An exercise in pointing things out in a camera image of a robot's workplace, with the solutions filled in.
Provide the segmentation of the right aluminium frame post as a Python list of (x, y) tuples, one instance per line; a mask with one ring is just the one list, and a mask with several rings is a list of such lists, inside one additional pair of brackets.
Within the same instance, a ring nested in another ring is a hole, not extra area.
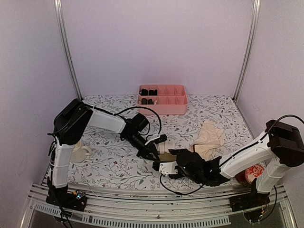
[(240, 98), (241, 90), (245, 81), (245, 77), (247, 74), (247, 69), (250, 61), (250, 56), (255, 40), (255, 35), (257, 31), (258, 26), (258, 19), (259, 19), (259, 12), (260, 12), (260, 5), (261, 0), (254, 0), (253, 1), (253, 8), (252, 8), (252, 14), (251, 14), (251, 21), (249, 26), (249, 33), (248, 33), (248, 39), (247, 44), (245, 48), (245, 54), (242, 61), (239, 77), (237, 80), (236, 89), (234, 91), (233, 100), (235, 103), (238, 102), (238, 99)]

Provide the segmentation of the left aluminium frame post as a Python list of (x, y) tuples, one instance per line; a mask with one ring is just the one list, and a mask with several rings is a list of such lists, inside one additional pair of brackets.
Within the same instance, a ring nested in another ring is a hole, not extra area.
[(66, 58), (67, 67), (68, 67), (69, 74), (71, 77), (72, 85), (73, 85), (77, 98), (82, 100), (83, 96), (81, 93), (78, 79), (76, 77), (76, 71), (75, 71), (74, 63), (72, 60), (72, 54), (71, 54), (69, 43), (68, 43), (67, 31), (66, 31), (66, 27), (65, 27), (65, 20), (64, 20), (64, 14), (63, 14), (63, 8), (62, 8), (62, 1), (54, 0), (54, 6), (55, 6), (55, 13), (56, 13), (56, 18), (57, 18), (58, 29), (59, 29), (61, 42), (62, 42), (62, 46), (63, 46), (65, 58)]

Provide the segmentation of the peach underwear pile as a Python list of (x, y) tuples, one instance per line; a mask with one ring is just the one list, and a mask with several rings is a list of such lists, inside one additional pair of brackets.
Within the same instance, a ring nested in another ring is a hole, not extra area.
[(212, 160), (216, 157), (216, 149), (224, 144), (224, 130), (218, 128), (214, 122), (205, 120), (197, 138), (190, 146), (191, 152), (196, 152), (206, 160)]

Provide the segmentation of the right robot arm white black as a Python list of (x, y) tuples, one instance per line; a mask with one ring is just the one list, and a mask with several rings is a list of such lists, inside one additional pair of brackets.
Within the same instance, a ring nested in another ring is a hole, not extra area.
[(270, 160), (263, 173), (254, 178), (251, 192), (229, 199), (232, 211), (266, 205), (273, 186), (293, 167), (304, 162), (304, 143), (298, 128), (270, 120), (252, 143), (227, 156), (206, 161), (186, 149), (171, 150), (173, 162), (153, 162), (153, 169), (171, 178), (187, 177), (196, 184), (219, 186), (253, 165)]

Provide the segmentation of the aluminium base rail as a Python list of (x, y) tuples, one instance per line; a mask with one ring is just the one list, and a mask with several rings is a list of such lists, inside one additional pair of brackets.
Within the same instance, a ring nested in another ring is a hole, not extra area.
[(233, 211), (229, 199), (248, 193), (239, 184), (204, 188), (190, 196), (165, 190), (121, 190), (70, 184), (69, 191), (86, 193), (83, 212), (71, 210), (71, 221), (105, 228), (213, 228), (225, 225), (257, 228), (297, 228), (287, 193), (278, 185), (270, 193), (267, 218), (256, 224), (245, 210)]

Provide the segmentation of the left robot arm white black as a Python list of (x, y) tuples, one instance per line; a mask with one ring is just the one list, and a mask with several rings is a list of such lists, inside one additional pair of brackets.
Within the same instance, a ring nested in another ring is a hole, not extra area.
[(151, 161), (159, 160), (155, 141), (143, 138), (141, 131), (150, 123), (141, 114), (133, 118), (121, 113), (85, 104), (79, 99), (70, 102), (54, 119), (54, 130), (49, 133), (53, 142), (49, 148), (50, 173), (47, 177), (46, 203), (58, 206), (61, 211), (74, 209), (84, 211), (87, 197), (80, 191), (68, 192), (67, 174), (72, 152), (81, 140), (86, 127), (97, 127), (120, 135), (137, 149), (137, 156)]

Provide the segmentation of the olive beige underwear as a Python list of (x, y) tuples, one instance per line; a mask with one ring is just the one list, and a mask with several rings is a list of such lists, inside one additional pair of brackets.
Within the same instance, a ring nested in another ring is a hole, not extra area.
[(166, 140), (165, 142), (155, 143), (157, 149), (156, 158), (157, 161), (161, 162), (174, 162), (176, 161), (176, 155), (172, 155), (169, 149), (175, 149), (175, 143), (172, 140)]

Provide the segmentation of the aluminium frame post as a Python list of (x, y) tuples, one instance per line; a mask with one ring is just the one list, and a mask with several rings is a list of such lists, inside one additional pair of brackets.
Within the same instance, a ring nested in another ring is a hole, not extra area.
[(238, 99), (240, 98), (241, 90), (245, 81), (245, 77), (247, 74), (247, 69), (250, 61), (250, 56), (255, 40), (255, 35), (257, 31), (258, 26), (258, 19), (259, 19), (259, 12), (260, 12), (260, 5), (261, 0), (254, 0), (253, 1), (253, 8), (252, 8), (252, 14), (251, 14), (251, 21), (249, 26), (249, 33), (248, 33), (248, 39), (247, 44), (245, 48), (245, 54), (242, 61), (239, 77), (237, 80), (236, 89), (234, 91), (233, 100), (235, 103), (238, 102)]
[(65, 20), (64, 20), (64, 14), (63, 14), (63, 8), (62, 8), (62, 1), (54, 0), (54, 6), (55, 6), (55, 13), (56, 13), (56, 18), (57, 18), (58, 29), (59, 29), (61, 42), (62, 42), (62, 46), (63, 46), (65, 58), (66, 58), (67, 67), (68, 67), (69, 74), (71, 77), (72, 85), (73, 85), (77, 98), (82, 100), (83, 96), (81, 93), (78, 79), (76, 77), (76, 71), (75, 71), (74, 63), (72, 60), (72, 54), (71, 54), (69, 43), (68, 43), (67, 31), (66, 31), (66, 27), (65, 27)]

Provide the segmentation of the cream ceramic mug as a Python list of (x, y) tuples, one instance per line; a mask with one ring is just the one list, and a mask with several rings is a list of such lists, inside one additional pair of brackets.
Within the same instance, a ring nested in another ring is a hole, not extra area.
[(87, 159), (88, 156), (92, 156), (91, 148), (83, 145), (82, 141), (80, 140), (74, 146), (70, 161), (80, 163)]

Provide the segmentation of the red floral round tin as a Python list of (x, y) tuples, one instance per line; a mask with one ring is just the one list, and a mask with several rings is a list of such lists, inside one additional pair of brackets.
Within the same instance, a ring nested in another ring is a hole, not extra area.
[(260, 163), (258, 163), (241, 171), (235, 176), (235, 178), (240, 184), (250, 188), (254, 179), (261, 176), (264, 170), (265, 168)]

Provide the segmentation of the black rolled underwear front middle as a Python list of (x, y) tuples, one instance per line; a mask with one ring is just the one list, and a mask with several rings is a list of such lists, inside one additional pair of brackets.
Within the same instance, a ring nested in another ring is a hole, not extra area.
[(154, 104), (153, 100), (152, 100), (152, 99), (149, 99), (149, 100), (148, 100), (148, 104), (149, 104), (149, 105), (153, 105), (153, 104)]

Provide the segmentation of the pink compartment organizer box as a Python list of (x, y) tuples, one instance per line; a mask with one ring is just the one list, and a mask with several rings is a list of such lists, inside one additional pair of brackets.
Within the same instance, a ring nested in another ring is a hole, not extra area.
[[(155, 96), (141, 96), (141, 90), (158, 90), (158, 95)], [(141, 100), (143, 98), (158, 99), (157, 105), (142, 105)], [(160, 85), (140, 85), (137, 98), (137, 105), (140, 106), (140, 113), (152, 114), (150, 110), (155, 111), (158, 115), (183, 115), (187, 111), (188, 98), (186, 94), (185, 86), (173, 85), (173, 84), (160, 84)]]

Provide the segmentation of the black rolled underwear front left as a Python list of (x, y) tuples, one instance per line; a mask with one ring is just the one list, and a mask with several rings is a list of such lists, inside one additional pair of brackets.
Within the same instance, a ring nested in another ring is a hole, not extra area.
[(143, 99), (141, 100), (141, 104), (142, 104), (142, 105), (148, 105), (148, 99), (143, 98)]

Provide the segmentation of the black rolled underwear back left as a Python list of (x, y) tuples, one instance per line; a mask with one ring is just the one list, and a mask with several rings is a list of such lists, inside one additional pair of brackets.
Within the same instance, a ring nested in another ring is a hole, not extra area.
[(141, 90), (141, 96), (148, 96), (148, 95), (149, 95), (149, 91), (147, 89)]

